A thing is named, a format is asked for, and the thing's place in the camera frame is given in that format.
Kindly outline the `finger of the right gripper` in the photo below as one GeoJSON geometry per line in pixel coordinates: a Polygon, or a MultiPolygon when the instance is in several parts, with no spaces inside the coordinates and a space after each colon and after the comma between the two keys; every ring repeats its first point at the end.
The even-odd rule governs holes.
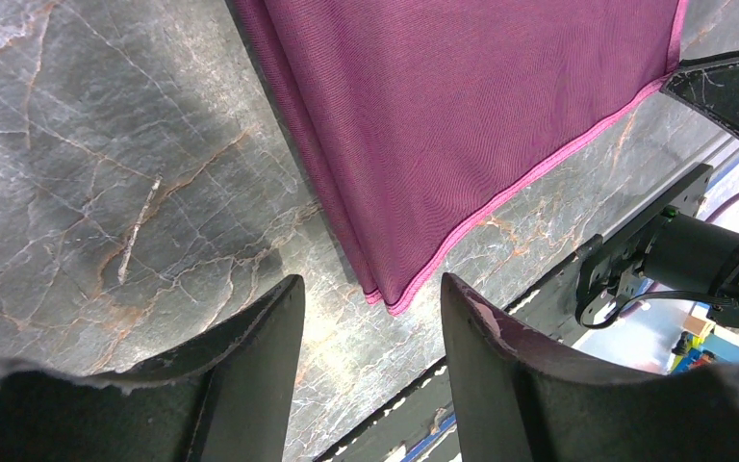
{"type": "Polygon", "coordinates": [[[739,140],[739,50],[681,61],[661,91],[739,140]]]}

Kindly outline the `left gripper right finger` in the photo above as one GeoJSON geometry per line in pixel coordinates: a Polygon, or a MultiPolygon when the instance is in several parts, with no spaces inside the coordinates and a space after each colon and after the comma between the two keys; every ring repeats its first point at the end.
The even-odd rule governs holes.
{"type": "Polygon", "coordinates": [[[739,461],[739,363],[660,375],[506,314],[458,276],[441,315],[466,461],[739,461]]]}

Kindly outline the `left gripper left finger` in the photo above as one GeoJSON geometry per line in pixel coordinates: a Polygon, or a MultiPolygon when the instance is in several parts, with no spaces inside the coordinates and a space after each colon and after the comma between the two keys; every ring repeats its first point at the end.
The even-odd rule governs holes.
{"type": "Polygon", "coordinates": [[[290,275],[125,372],[0,358],[0,461],[279,461],[304,315],[290,275]]]}

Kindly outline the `purple cloth napkin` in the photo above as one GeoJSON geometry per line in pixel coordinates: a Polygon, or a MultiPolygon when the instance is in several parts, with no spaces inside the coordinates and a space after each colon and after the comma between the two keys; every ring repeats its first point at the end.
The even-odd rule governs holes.
{"type": "Polygon", "coordinates": [[[684,1],[233,1],[368,303],[674,72],[684,1]]]}

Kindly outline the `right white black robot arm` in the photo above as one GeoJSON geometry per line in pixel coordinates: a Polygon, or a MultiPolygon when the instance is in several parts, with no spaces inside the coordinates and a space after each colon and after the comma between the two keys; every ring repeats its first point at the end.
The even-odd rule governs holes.
{"type": "MultiPolygon", "coordinates": [[[[739,50],[681,62],[662,91],[739,141],[739,50]]],[[[658,298],[704,303],[713,321],[739,328],[739,234],[696,217],[712,169],[696,166],[583,259],[579,325],[607,328],[658,298]]]]}

